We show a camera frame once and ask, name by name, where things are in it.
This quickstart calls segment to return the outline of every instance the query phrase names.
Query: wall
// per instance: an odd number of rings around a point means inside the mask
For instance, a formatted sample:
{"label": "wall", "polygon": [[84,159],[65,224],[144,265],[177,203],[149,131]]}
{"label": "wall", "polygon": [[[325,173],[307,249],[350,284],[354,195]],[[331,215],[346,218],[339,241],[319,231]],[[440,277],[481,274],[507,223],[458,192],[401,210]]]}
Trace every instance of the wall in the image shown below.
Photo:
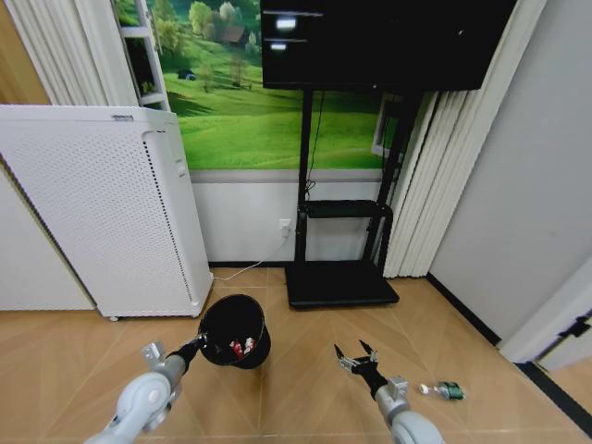
{"label": "wall", "polygon": [[0,103],[49,104],[4,2],[0,2],[0,35]]}
{"label": "wall", "polygon": [[[317,183],[313,199],[375,199],[376,182]],[[279,219],[289,218],[288,241],[269,258],[294,257],[297,183],[194,183],[193,191],[209,261],[260,261],[282,242]],[[309,220],[307,259],[358,259],[366,219]]]}
{"label": "wall", "polygon": [[503,339],[592,253],[590,17],[548,2],[430,269]]}
{"label": "wall", "polygon": [[0,167],[0,310],[90,310],[91,304]]}

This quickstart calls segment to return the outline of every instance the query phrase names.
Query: tree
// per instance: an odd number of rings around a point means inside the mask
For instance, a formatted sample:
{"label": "tree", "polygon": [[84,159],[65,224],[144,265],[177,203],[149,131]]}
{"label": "tree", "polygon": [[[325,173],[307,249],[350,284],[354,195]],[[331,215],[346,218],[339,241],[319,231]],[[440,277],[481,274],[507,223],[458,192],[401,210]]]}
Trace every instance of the tree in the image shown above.
{"label": "tree", "polygon": [[257,36],[253,31],[249,34],[249,40],[244,45],[244,50],[247,54],[258,56],[260,53],[260,48],[257,46]]}
{"label": "tree", "polygon": [[146,95],[149,93],[156,93],[156,86],[151,81],[143,81],[142,85],[142,95]]}
{"label": "tree", "polygon": [[233,54],[230,59],[230,77],[232,78],[232,86],[241,87],[242,75],[244,71],[244,60],[238,54]]}
{"label": "tree", "polygon": [[197,74],[202,80],[203,90],[206,93],[209,93],[212,89],[212,79],[214,78],[212,67],[209,65],[203,65],[198,69]]}
{"label": "tree", "polygon": [[238,6],[234,9],[234,22],[242,23],[242,11]]}
{"label": "tree", "polygon": [[170,0],[154,0],[152,10],[154,15],[161,20],[174,20],[177,18]]}
{"label": "tree", "polygon": [[160,44],[172,56],[179,55],[183,52],[184,40],[181,26],[176,20],[162,20],[156,19],[156,31]]}
{"label": "tree", "polygon": [[205,25],[203,27],[202,35],[205,38],[205,40],[209,40],[210,42],[215,40],[216,39],[216,26],[214,26],[214,23],[208,23],[207,25]]}
{"label": "tree", "polygon": [[204,2],[193,2],[189,10],[189,22],[193,32],[204,36],[204,28],[212,22],[212,9]]}
{"label": "tree", "polygon": [[236,10],[230,2],[224,2],[220,5],[220,17],[226,21],[226,23],[234,23],[236,18]]}
{"label": "tree", "polygon": [[117,0],[117,18],[121,26],[138,26],[136,6],[133,0]]}

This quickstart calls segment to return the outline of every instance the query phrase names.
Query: green grass mural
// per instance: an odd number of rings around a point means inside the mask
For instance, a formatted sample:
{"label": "green grass mural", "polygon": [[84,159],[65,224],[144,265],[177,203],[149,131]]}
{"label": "green grass mural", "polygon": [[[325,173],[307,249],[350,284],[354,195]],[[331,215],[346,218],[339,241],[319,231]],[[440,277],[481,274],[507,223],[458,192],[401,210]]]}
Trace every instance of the green grass mural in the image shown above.
{"label": "green grass mural", "polygon": [[[132,2],[117,1],[122,23],[133,19]],[[257,0],[226,2],[231,7],[206,0],[199,18],[194,13],[191,20],[193,3],[149,2],[190,168],[297,168],[302,93],[263,88]],[[179,79],[180,69],[196,79]],[[320,95],[315,94],[311,142]],[[314,167],[379,168],[381,158],[370,152],[379,104],[377,94],[327,92]]]}

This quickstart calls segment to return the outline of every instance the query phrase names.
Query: white power cable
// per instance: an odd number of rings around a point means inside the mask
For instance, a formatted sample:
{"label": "white power cable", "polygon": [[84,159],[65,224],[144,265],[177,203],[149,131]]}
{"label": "white power cable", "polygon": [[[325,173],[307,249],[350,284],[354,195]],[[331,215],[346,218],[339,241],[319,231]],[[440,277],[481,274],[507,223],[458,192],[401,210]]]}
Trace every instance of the white power cable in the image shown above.
{"label": "white power cable", "polygon": [[284,243],[286,243],[286,241],[288,240],[289,236],[284,236],[282,242],[278,245],[278,247],[271,253],[269,254],[265,259],[260,260],[258,263],[253,264],[253,265],[249,265],[246,268],[243,268],[240,271],[237,271],[234,275],[230,276],[230,277],[214,277],[214,279],[218,279],[218,280],[231,280],[232,278],[235,278],[236,276],[238,276],[240,273],[242,273],[243,271],[247,271],[255,266],[258,266],[259,264],[261,264],[262,262],[265,262],[267,259],[269,259],[271,256],[273,256],[275,253],[277,253],[279,251],[279,249],[281,247],[284,246]]}

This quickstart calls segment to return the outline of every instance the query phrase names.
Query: purifier vent grille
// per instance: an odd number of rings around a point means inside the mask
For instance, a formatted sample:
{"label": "purifier vent grille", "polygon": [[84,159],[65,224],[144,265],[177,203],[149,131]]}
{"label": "purifier vent grille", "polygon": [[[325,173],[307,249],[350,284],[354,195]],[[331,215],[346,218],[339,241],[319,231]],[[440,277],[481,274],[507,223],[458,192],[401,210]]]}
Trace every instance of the purifier vent grille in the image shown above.
{"label": "purifier vent grille", "polygon": [[102,311],[113,300],[119,311],[162,310],[170,303],[159,301],[171,298],[186,304],[189,287],[142,129],[44,125],[0,125],[2,154]]}

